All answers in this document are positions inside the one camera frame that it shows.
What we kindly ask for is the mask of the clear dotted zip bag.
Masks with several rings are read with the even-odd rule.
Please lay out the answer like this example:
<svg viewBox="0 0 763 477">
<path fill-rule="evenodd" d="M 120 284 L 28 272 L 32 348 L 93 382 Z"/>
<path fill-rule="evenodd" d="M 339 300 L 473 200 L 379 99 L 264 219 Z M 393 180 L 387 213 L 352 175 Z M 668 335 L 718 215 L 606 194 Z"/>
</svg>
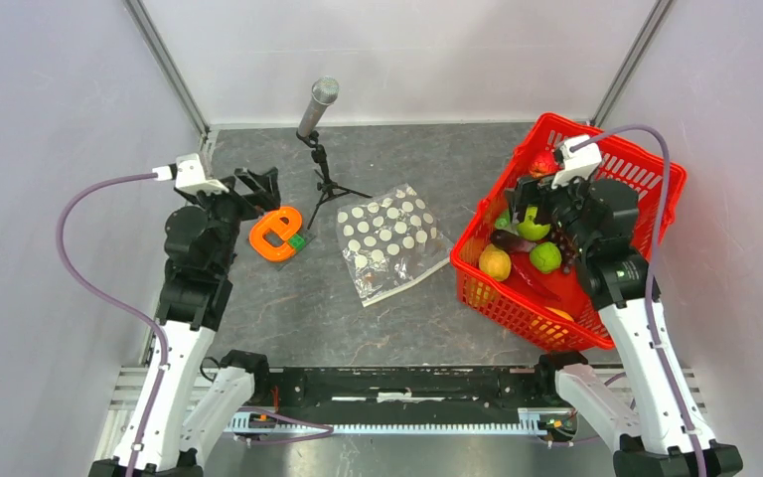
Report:
<svg viewBox="0 0 763 477">
<path fill-rule="evenodd" d="M 338 209 L 341 255 L 364 307 L 404 291 L 450 262 L 452 241 L 409 184 Z"/>
</svg>

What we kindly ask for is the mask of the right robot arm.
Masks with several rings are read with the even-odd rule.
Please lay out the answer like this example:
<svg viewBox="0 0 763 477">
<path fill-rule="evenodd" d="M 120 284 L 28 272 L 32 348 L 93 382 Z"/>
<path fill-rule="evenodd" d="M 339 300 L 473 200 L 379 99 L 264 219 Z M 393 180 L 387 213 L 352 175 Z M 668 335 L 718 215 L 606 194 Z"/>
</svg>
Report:
<svg viewBox="0 0 763 477">
<path fill-rule="evenodd" d="M 505 192 L 509 211 L 551 224 L 575 254 L 576 279 L 609 333 L 631 385 L 628 407 L 582 361 L 540 372 L 534 393 L 569 402 L 612 453 L 618 476 L 734 476 L 738 448 L 717 441 L 703 419 L 666 330 L 660 290 L 633 247 L 639 197 L 612 179 L 524 176 Z"/>
</svg>

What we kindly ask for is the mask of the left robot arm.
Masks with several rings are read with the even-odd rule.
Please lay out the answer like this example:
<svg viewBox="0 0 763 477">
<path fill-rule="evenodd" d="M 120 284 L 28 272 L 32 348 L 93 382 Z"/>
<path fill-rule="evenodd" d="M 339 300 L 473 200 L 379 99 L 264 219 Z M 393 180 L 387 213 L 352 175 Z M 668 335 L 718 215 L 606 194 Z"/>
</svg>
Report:
<svg viewBox="0 0 763 477">
<path fill-rule="evenodd" d="M 106 296 L 145 321 L 156 339 L 136 408 L 111 457 L 94 461 L 91 476 L 201 476 L 231 418 L 245 403 L 272 392 L 263 355 L 230 351 L 205 396 L 191 405 L 195 380 L 232 292 L 229 269 L 240 226 L 281 204 L 278 170 L 238 168 L 222 179 L 197 158 L 160 166 L 131 181 L 171 181 L 187 206 L 165 223 L 167 260 L 153 317 Z"/>
</svg>

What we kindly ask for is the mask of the dark red grape bunch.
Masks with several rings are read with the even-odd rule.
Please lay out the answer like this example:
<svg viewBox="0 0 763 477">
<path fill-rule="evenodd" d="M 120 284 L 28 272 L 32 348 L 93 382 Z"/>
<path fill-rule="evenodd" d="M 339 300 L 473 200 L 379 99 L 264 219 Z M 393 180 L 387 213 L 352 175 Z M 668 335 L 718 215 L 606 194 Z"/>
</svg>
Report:
<svg viewBox="0 0 763 477">
<path fill-rule="evenodd" d="M 582 255 L 577 236 L 564 229 L 552 228 L 547 238 L 557 246 L 560 252 L 561 265 L 559 270 L 563 274 L 569 274 Z"/>
</svg>

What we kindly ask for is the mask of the red apple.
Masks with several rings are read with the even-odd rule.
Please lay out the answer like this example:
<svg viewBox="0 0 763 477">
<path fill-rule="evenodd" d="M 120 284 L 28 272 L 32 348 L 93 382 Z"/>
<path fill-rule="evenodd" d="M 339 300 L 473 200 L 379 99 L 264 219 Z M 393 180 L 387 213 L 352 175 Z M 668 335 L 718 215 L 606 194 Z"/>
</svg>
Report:
<svg viewBox="0 0 763 477">
<path fill-rule="evenodd" d="M 555 174 L 560 170 L 560 165 L 555 159 L 552 151 L 542 151 L 538 153 L 528 168 L 528 173 L 535 179 L 541 179 Z"/>
</svg>

